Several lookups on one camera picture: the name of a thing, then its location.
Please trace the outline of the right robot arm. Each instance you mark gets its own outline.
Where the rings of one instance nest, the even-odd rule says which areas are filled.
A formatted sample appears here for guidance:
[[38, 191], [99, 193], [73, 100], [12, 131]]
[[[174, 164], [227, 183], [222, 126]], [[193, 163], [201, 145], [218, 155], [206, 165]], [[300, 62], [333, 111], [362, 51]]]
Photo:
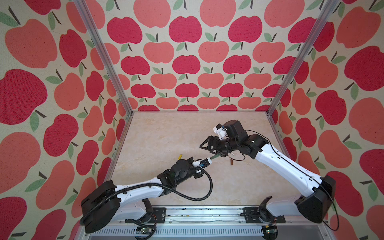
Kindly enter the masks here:
[[320, 224], [334, 203], [336, 181], [330, 176], [321, 177], [278, 151], [270, 140], [251, 130], [245, 130], [238, 120], [214, 127], [215, 136], [209, 136], [200, 149], [211, 154], [227, 157], [234, 151], [265, 164], [291, 183], [299, 195], [274, 199], [267, 197], [259, 205], [258, 216], [269, 223], [280, 216], [302, 215]]

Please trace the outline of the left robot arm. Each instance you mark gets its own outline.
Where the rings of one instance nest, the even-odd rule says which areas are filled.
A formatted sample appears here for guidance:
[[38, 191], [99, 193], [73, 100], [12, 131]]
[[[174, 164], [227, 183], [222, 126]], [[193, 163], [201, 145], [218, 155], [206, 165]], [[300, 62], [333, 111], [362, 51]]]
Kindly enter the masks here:
[[[212, 177], [205, 170], [212, 164], [210, 158], [195, 161], [193, 158], [180, 159], [157, 177], [134, 185], [115, 185], [112, 180], [102, 183], [81, 202], [83, 216], [80, 225], [87, 234], [101, 230], [110, 222], [133, 220], [143, 223], [154, 213], [151, 198], [159, 198], [170, 193], [184, 199], [200, 202], [206, 200], [213, 191]], [[190, 178], [207, 176], [210, 183], [208, 193], [193, 198], [177, 191], [177, 186]]]

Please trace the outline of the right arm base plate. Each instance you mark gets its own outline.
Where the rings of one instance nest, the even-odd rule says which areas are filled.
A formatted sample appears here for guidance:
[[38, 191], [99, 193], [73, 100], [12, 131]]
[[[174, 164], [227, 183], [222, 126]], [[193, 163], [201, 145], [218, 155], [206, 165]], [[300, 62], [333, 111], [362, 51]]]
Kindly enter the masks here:
[[284, 216], [274, 217], [267, 210], [267, 203], [272, 198], [272, 196], [266, 197], [258, 207], [243, 208], [243, 212], [239, 216], [244, 217], [247, 224], [286, 223]]

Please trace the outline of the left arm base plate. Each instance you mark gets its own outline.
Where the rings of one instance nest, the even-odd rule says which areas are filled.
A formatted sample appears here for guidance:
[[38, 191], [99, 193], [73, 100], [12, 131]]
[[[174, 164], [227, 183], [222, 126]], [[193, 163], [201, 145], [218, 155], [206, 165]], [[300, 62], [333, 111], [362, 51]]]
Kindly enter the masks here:
[[140, 200], [128, 205], [125, 223], [164, 224], [166, 210], [166, 208], [153, 207], [149, 199]]

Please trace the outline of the green pen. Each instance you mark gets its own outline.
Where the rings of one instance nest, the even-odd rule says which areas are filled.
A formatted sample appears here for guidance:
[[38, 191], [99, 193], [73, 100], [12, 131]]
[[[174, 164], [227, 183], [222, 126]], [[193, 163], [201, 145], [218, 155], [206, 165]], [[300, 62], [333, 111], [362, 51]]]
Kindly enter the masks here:
[[214, 160], [214, 159], [219, 158], [219, 157], [221, 157], [221, 155], [220, 154], [216, 154], [214, 156], [211, 156], [210, 159]]

